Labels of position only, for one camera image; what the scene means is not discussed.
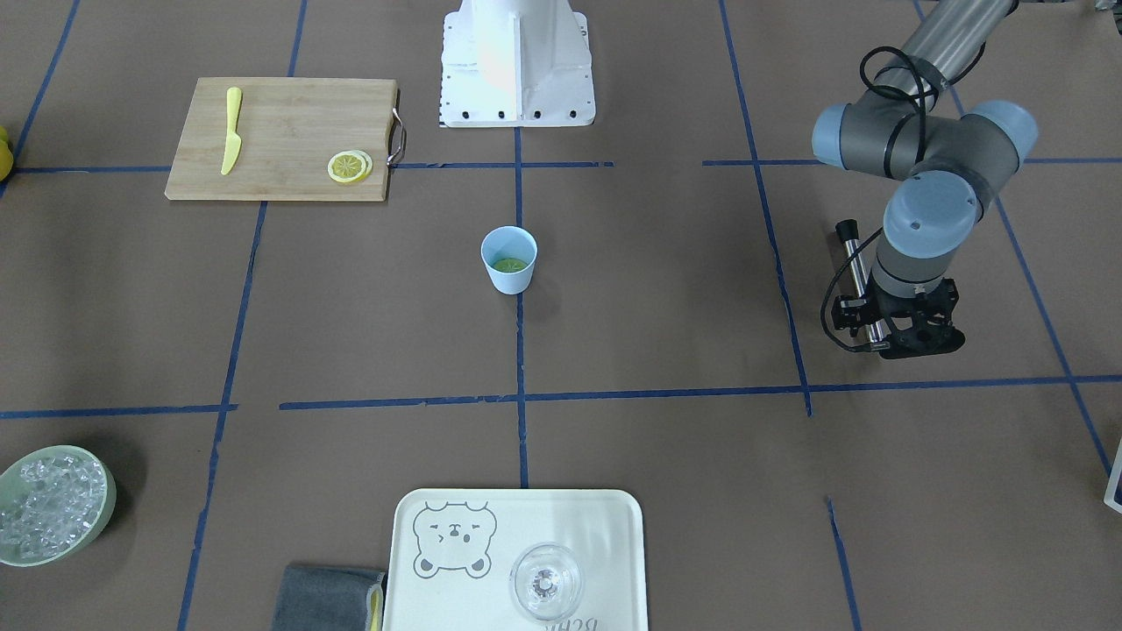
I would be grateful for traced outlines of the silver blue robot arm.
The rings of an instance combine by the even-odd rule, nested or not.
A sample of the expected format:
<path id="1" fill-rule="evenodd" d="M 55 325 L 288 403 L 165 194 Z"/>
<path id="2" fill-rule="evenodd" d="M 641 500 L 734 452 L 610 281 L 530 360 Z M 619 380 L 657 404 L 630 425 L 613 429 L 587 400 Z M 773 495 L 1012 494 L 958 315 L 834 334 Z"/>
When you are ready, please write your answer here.
<path id="1" fill-rule="evenodd" d="M 855 220 L 836 235 L 846 258 L 819 308 L 827 337 L 852 354 L 902 359 L 950 354 L 965 336 L 953 313 L 959 300 L 947 275 L 956 253 L 1026 165 L 1039 137 L 1026 108 L 980 103 L 958 118 L 934 115 L 942 93 L 969 74 L 1015 1 L 941 1 L 875 74 L 862 68 L 864 95 L 824 110 L 811 147 L 830 167 L 893 180 L 881 228 L 862 238 Z"/>

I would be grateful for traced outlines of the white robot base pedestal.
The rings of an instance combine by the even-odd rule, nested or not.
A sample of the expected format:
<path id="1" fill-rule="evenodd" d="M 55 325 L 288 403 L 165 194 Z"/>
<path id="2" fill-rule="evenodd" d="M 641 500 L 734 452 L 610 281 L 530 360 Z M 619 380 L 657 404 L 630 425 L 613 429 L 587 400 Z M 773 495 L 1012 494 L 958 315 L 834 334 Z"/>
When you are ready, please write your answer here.
<path id="1" fill-rule="evenodd" d="M 594 124 L 588 20 L 568 1 L 465 1 L 444 16 L 442 35 L 442 127 Z"/>

